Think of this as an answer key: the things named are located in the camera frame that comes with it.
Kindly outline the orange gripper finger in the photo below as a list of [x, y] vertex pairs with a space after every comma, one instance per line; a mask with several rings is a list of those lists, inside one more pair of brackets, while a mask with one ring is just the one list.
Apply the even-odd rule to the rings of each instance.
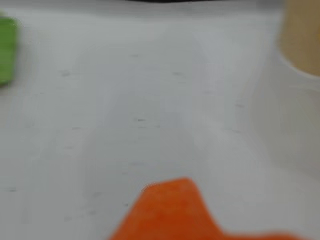
[[310, 240], [282, 229], [232, 231], [207, 207], [200, 188], [188, 177], [146, 185], [110, 240]]

